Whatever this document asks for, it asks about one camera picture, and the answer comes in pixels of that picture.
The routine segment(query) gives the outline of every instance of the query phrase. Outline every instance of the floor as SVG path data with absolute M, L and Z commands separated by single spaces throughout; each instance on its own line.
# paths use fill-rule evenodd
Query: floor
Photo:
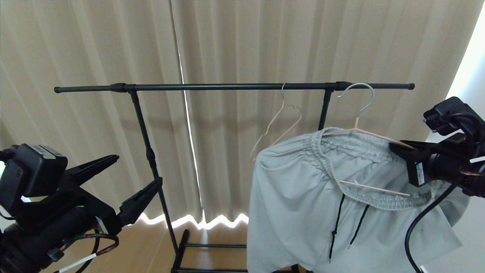
M 191 231 L 189 242 L 192 243 L 246 243 L 247 225 L 243 222 L 235 228 L 219 224 L 210 230 L 198 230 L 192 223 L 186 223 L 175 229 L 178 242 L 186 228 Z M 148 225 L 138 221 L 134 225 L 125 227 L 118 236 L 120 245 L 113 251 L 95 258 L 84 271 L 85 273 L 170 272 L 175 254 L 164 222 Z M 53 263 L 43 272 L 54 272 L 89 255 L 93 243 L 94 239 L 76 242 L 66 250 L 65 256 L 59 262 Z M 101 244 L 100 249 L 108 243 Z M 245 249 L 187 248 L 182 267 L 243 269 L 246 267 L 246 251 Z M 74 273 L 75 270 L 71 269 L 67 272 Z

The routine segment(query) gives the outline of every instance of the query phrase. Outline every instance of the beige curtain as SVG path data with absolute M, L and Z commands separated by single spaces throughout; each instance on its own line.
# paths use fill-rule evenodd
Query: beige curtain
M 153 180 L 128 94 L 55 94 L 55 86 L 180 83 L 170 2 L 2 1 L 1 138 L 48 144 L 69 167 L 120 160 L 85 186 L 114 208 Z M 183 92 L 140 101 L 172 218 L 202 210 Z M 156 196 L 147 210 L 162 213 Z
M 361 127 L 424 140 L 422 114 L 445 98 L 482 0 L 173 1 L 185 83 L 378 82 L 416 84 L 377 90 Z M 352 90 L 330 103 L 327 126 L 350 127 L 370 99 Z M 285 138 L 314 132 L 323 92 L 284 91 L 303 119 Z M 206 219 L 246 212 L 249 154 L 281 106 L 279 91 L 190 91 L 188 103 Z M 286 109 L 257 151 L 297 120 Z

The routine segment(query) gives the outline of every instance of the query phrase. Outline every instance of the metal hook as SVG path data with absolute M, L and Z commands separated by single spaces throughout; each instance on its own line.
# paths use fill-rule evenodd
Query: metal hook
M 285 95 L 283 95 L 283 89 L 285 89 L 285 84 L 283 84 L 283 86 L 281 87 L 281 98 L 283 99 L 283 101 L 285 101 Z
M 366 84 L 366 83 L 356 83 L 356 84 L 351 84 L 351 85 L 349 85 L 349 87 L 347 87 L 347 88 L 346 88 L 346 89 L 343 91 L 342 95 L 338 96 L 337 98 L 341 98 L 341 97 L 342 97 L 342 96 L 345 94 L 345 92 L 347 92 L 347 90 L 349 90 L 350 88 L 352 88 L 352 87 L 354 87 L 354 86 L 356 86 L 356 85 L 363 85 L 363 86 L 365 86 L 365 87 L 369 88 L 369 89 L 372 91 L 372 98 L 371 98 L 371 101 L 370 101 L 370 102 L 369 102 L 369 103 L 368 103 L 366 106 L 364 106 L 364 107 L 363 107 L 363 108 L 362 108 L 362 109 L 359 111 L 359 113 L 357 114 L 357 118 L 359 118 L 359 117 L 360 117 L 360 113 L 362 113 L 362 111 L 364 111 L 364 109 L 365 109 L 365 108 L 369 107 L 369 106 L 370 106 L 370 105 L 371 105 L 371 104 L 374 102 L 374 95 L 375 95 L 375 91 L 374 91 L 374 88 L 372 88 L 372 86 L 370 86 L 369 84 Z

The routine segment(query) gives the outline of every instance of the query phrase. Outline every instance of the drawstring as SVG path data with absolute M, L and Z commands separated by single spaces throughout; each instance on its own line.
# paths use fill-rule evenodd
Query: drawstring
M 337 221 L 335 222 L 335 229 L 332 231 L 332 244 L 330 245 L 330 253 L 328 254 L 328 263 L 332 259 L 333 244 L 335 242 L 335 235 L 337 234 L 337 227 L 339 225 L 340 212 L 342 211 L 343 200 L 345 199 L 345 194 L 342 194 L 342 200 L 340 200 L 339 213 L 337 214 Z
M 362 221 L 364 220 L 364 216 L 367 212 L 367 209 L 369 209 L 369 206 L 370 206 L 369 204 L 367 204 L 367 206 L 365 206 L 364 212 L 362 213 L 362 216 L 360 217 L 360 220 L 359 220 L 359 225 L 357 225 L 357 230 L 356 230 L 354 236 L 352 237 L 352 240 L 350 240 L 350 244 L 349 244 L 349 247 L 347 249 L 350 248 L 350 246 L 352 245 L 352 243 L 356 239 L 357 233 L 359 232 L 359 229 L 360 229 L 360 225 L 362 225 Z
M 335 229 L 332 231 L 332 243 L 330 244 L 330 253 L 328 254 L 328 263 L 332 260 L 332 251 L 333 251 L 333 245 L 335 243 L 335 235 L 337 234 L 337 227 L 339 226 L 339 220 L 340 220 L 340 212 L 342 211 L 342 204 L 343 200 L 345 199 L 345 194 L 342 194 L 342 199 L 340 200 L 340 205 L 339 205 L 339 212 L 337 214 L 337 221 L 335 221 Z M 362 216 L 360 217 L 359 224 L 357 225 L 357 230 L 354 233 L 354 236 L 352 237 L 352 240 L 350 241 L 349 247 L 352 245 L 354 240 L 357 237 L 357 233 L 359 233 L 360 226 L 362 225 L 362 221 L 364 221 L 365 214 L 367 213 L 367 210 L 369 209 L 369 204 L 365 206 L 364 212 L 362 213 Z

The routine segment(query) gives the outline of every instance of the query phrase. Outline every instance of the rack post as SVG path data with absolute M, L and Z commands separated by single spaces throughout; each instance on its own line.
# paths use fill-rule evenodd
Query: rack post
M 325 124 L 326 114 L 328 111 L 328 105 L 330 103 L 330 98 L 334 90 L 345 90 L 352 83 L 349 82 L 335 82 L 335 83 L 303 83 L 303 84 L 284 84 L 285 90 L 288 89 L 319 89 L 325 90 L 325 95 L 323 98 L 322 112 L 320 115 L 320 121 L 318 125 L 318 130 L 323 129 Z M 374 89 L 414 89 L 414 84 L 370 84 Z M 143 119 L 142 110 L 140 107 L 140 100 L 138 98 L 137 91 L 150 91 L 150 90 L 160 90 L 160 91 L 175 91 L 175 90 L 279 90 L 283 88 L 283 84 L 197 84 L 197 85 L 128 85 L 125 83 L 117 83 L 112 85 L 98 85 L 98 86 L 71 86 L 71 87 L 55 87 L 54 91 L 56 93 L 65 92 L 85 92 L 85 91 L 113 91 L 119 93 L 129 93 L 131 95 L 131 100 L 135 107 L 136 117 L 138 123 L 140 124 L 140 130 L 142 132 L 143 141 L 146 148 L 146 158 L 150 165 L 153 173 L 153 178 L 158 179 L 159 174 L 157 170 L 157 163 L 155 161 L 155 153 L 150 145 L 150 139 L 148 138 L 148 133 L 146 131 L 145 120 Z M 352 89 L 363 89 L 366 87 L 355 86 Z M 248 272 L 246 269 L 232 269 L 232 270 L 221 270 L 221 269 L 193 269 L 193 268 L 182 268 L 183 255 L 187 247 L 204 247 L 204 248 L 246 248 L 245 244 L 200 244 L 200 243 L 189 243 L 190 231 L 188 229 L 184 230 L 182 239 L 179 246 L 177 246 L 177 239 L 175 238 L 174 230 L 172 227 L 172 222 L 168 214 L 167 203 L 165 196 L 163 194 L 163 189 L 158 190 L 160 197 L 160 202 L 162 203 L 163 213 L 165 214 L 165 220 L 167 221 L 168 232 L 170 234 L 170 239 L 172 241 L 175 260 L 171 269 L 171 273 L 244 273 Z M 299 273 L 298 266 L 291 266 L 290 271 L 275 271 L 275 273 Z

